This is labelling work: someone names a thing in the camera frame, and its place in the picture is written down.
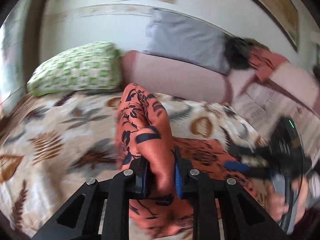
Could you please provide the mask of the person's right hand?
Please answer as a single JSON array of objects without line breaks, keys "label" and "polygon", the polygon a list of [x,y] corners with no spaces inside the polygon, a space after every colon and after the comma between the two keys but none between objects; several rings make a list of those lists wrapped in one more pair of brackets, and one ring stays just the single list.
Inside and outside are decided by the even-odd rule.
[{"label": "person's right hand", "polygon": [[[306,211],[310,209],[310,194],[309,194],[309,180],[303,177],[302,182],[296,179],[292,182],[292,189],[300,189],[298,197],[297,213],[295,218],[295,225],[297,225],[304,217]],[[287,214],[289,206],[285,203],[285,197],[282,194],[277,194],[274,191],[272,184],[269,184],[266,189],[266,212],[276,221],[280,221],[282,216]]]}]

